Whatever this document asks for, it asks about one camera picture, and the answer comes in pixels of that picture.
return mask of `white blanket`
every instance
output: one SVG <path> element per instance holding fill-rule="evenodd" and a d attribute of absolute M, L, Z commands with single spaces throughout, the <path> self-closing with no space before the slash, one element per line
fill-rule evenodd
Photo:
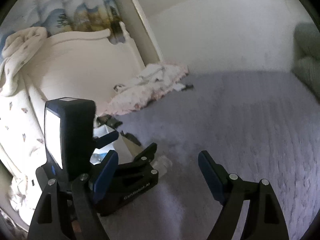
<path fill-rule="evenodd" d="M 10 35 L 0 66 L 0 158 L 13 174 L 9 192 L 12 207 L 30 224 L 41 195 L 36 168 L 46 162 L 44 104 L 37 89 L 20 69 L 47 38 L 43 27 L 31 27 Z"/>
<path fill-rule="evenodd" d="M 177 82 L 187 74 L 188 68 L 183 65 L 148 64 L 139 76 L 114 87 L 117 95 L 108 104 L 105 114 L 137 111 L 172 90 L 180 91 L 185 86 Z"/>

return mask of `bedding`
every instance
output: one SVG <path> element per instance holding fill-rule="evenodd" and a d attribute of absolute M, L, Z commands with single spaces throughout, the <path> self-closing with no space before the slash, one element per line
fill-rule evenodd
<path fill-rule="evenodd" d="M 185 89 L 184 85 L 177 82 L 187 74 L 187 66 L 161 62 L 148 64 L 136 77 L 114 86 L 117 95 L 108 103 L 104 113 L 123 115 L 138 111 L 172 90 Z"/>
<path fill-rule="evenodd" d="M 109 28 L 111 43 L 124 42 L 120 21 L 114 0 L 18 0 L 0 26 L 0 51 L 9 35 L 33 26 L 45 27 L 48 36 Z"/>
<path fill-rule="evenodd" d="M 300 239 L 320 208 L 320 105 L 313 94 L 281 72 L 189 75 L 182 83 L 194 89 L 117 117 L 121 130 L 144 146 L 156 142 L 173 166 L 156 187 L 101 218 L 110 239 L 206 239 L 221 205 L 198 167 L 201 150 L 244 180 L 268 179 L 290 239 Z"/>
<path fill-rule="evenodd" d="M 9 166 L 13 175 L 8 193 L 10 204 L 28 225 L 41 195 L 36 168 L 46 162 L 45 100 L 20 70 L 46 39 L 44 27 L 31 27 L 10 35 L 0 65 L 1 161 Z"/>

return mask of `gray carpet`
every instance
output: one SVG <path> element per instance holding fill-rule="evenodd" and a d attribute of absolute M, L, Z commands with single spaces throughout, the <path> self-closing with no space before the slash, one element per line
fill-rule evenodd
<path fill-rule="evenodd" d="M 194 90 L 171 92 L 119 117 L 144 146 L 158 143 L 172 169 L 152 190 L 102 218 L 112 240 L 204 240 L 220 211 L 197 165 L 201 150 L 242 179 L 271 182 L 290 239 L 320 208 L 320 105 L 293 74 L 188 76 Z M 234 239 L 239 239 L 245 213 Z"/>

